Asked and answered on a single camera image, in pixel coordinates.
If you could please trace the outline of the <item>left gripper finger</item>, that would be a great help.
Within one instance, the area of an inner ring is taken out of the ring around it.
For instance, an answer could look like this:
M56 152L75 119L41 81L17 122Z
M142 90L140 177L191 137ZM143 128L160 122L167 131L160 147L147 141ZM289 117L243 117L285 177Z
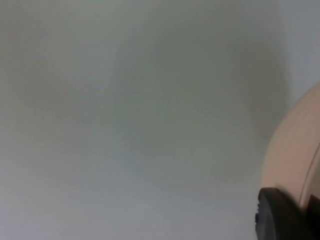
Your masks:
M259 190L255 232L258 240L318 240L320 199L311 195L305 211L274 187Z

